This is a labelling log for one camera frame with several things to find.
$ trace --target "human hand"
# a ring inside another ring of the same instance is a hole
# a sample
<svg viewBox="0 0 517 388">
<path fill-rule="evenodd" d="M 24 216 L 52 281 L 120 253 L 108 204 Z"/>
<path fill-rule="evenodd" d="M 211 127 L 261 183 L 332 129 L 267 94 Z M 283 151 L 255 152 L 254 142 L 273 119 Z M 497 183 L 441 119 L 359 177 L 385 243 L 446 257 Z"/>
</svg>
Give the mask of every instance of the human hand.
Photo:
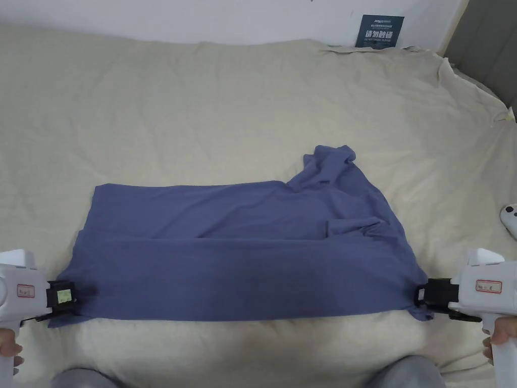
<svg viewBox="0 0 517 388">
<path fill-rule="evenodd" d="M 23 358 L 18 356 L 22 347 L 15 341 L 14 331 L 10 329 L 0 329 L 0 355 L 4 357 L 14 357 L 14 366 L 23 364 Z M 18 368 L 14 368 L 14 374 L 18 373 Z"/>
<path fill-rule="evenodd" d="M 483 354 L 489 359 L 489 363 L 494 365 L 492 345 L 502 345 L 508 341 L 509 338 L 517 338 L 517 317 L 497 318 L 492 338 L 485 338 L 483 341 L 483 345 L 485 346 Z"/>
</svg>

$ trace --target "white label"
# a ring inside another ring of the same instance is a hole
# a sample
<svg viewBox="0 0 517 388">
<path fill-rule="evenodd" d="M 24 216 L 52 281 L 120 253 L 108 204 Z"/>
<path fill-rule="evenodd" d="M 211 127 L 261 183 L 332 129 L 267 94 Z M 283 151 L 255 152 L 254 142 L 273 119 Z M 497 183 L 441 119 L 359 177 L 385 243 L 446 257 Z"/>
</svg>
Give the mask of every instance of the white label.
<svg viewBox="0 0 517 388">
<path fill-rule="evenodd" d="M 34 298 L 36 297 L 36 291 L 34 286 L 27 284 L 18 284 L 18 297 L 19 298 Z"/>
<path fill-rule="evenodd" d="M 503 291 L 503 282 L 494 280 L 478 280 L 476 291 L 500 294 Z"/>
</svg>

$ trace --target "knee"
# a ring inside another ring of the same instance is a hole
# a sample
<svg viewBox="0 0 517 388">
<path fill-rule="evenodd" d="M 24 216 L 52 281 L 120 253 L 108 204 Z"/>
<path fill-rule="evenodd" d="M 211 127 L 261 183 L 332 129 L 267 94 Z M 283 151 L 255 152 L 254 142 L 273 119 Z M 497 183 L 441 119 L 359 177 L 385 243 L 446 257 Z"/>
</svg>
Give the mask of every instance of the knee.
<svg viewBox="0 0 517 388">
<path fill-rule="evenodd" d="M 50 388 L 119 388 L 113 381 L 94 370 L 71 369 L 57 375 Z"/>
<path fill-rule="evenodd" d="M 445 382 L 431 360 L 422 356 L 409 356 L 382 370 L 368 387 L 445 388 Z"/>
</svg>

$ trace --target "mattress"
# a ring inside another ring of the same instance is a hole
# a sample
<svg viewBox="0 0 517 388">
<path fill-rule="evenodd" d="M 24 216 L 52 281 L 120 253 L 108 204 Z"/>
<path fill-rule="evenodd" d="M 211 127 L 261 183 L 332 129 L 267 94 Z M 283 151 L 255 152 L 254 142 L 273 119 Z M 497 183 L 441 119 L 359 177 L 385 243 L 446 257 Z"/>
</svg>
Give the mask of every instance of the mattress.
<svg viewBox="0 0 517 388">
<path fill-rule="evenodd" d="M 287 181 L 318 144 L 357 153 L 429 276 L 453 276 L 472 247 L 517 256 L 498 219 L 517 198 L 517 125 L 432 52 L 311 40 L 169 44 L 10 26 L 0 26 L 0 47 L 0 251 L 32 250 L 49 279 L 70 260 L 96 185 Z M 29 323 L 17 378 L 85 367 L 134 387 L 327 388 L 422 354 L 451 386 L 490 386 L 482 338 L 478 324 L 422 323 L 403 311 Z"/>
</svg>

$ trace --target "blue shirt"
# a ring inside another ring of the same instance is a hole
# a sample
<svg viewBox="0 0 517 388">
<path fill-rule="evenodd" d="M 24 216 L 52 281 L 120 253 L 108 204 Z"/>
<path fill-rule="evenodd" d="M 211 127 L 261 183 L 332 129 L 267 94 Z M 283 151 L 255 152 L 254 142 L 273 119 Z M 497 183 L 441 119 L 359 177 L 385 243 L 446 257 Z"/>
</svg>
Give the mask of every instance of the blue shirt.
<svg viewBox="0 0 517 388">
<path fill-rule="evenodd" d="M 347 146 L 288 183 L 98 186 L 68 268 L 77 316 L 249 321 L 408 310 L 427 277 Z"/>
</svg>

